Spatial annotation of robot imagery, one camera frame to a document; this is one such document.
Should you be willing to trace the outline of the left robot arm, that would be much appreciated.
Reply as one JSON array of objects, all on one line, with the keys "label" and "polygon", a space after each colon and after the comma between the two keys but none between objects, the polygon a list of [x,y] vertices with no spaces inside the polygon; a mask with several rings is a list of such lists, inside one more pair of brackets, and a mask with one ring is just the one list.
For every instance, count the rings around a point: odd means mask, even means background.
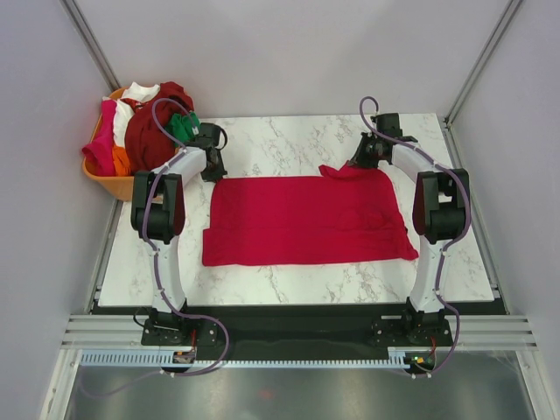
[{"label": "left robot arm", "polygon": [[186,224],[184,190],[194,178],[216,182],[227,174],[221,151],[184,147],[152,171],[133,177],[130,224],[144,241],[150,257],[153,298],[146,324],[159,326],[173,344],[185,343],[192,323],[178,315],[186,308],[179,271],[179,236]]}]

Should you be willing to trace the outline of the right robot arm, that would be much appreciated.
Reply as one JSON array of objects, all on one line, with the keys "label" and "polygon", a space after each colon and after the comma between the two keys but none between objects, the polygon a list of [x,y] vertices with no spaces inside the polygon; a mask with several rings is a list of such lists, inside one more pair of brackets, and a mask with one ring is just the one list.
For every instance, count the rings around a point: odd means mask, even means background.
[{"label": "right robot arm", "polygon": [[373,169],[381,161],[400,169],[416,186],[412,222],[420,238],[419,261],[400,330],[407,342],[417,345],[444,323],[448,260],[471,226],[469,175],[438,163],[411,137],[363,132],[350,164]]}]

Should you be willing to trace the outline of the crimson pink t shirt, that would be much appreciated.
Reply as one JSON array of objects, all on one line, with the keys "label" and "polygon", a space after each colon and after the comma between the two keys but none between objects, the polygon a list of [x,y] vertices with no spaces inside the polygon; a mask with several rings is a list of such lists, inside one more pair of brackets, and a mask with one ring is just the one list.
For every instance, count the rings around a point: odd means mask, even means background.
[{"label": "crimson pink t shirt", "polygon": [[389,176],[321,165],[317,176],[227,178],[213,189],[202,262],[314,265],[414,261]]}]

